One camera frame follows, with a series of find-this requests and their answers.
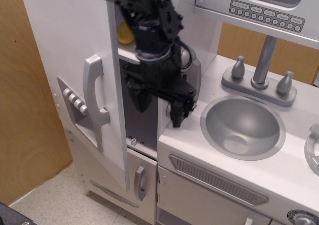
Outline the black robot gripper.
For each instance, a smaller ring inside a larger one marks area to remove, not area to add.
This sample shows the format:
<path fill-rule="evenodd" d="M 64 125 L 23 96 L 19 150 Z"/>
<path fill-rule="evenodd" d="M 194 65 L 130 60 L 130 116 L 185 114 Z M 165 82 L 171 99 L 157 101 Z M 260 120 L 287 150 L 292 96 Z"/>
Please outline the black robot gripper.
<path fill-rule="evenodd" d="M 125 64 L 125 83 L 136 109 L 143 113 L 152 96 L 171 103 L 170 118 L 174 128 L 180 128 L 194 109 L 196 90 L 180 74 L 181 51 L 171 51 L 160 60 L 142 58 L 139 64 Z"/>

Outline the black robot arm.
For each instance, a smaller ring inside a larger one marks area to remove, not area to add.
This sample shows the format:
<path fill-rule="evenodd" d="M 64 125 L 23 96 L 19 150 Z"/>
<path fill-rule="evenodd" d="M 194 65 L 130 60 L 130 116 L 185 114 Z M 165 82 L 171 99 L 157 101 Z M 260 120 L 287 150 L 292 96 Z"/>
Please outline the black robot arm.
<path fill-rule="evenodd" d="M 120 8 L 135 40 L 139 64 L 122 67 L 135 107 L 144 112 L 157 96 L 170 103 L 173 127 L 179 128 L 195 107 L 197 90 L 182 75 L 194 60 L 181 41 L 183 17 L 171 0 L 106 0 Z"/>

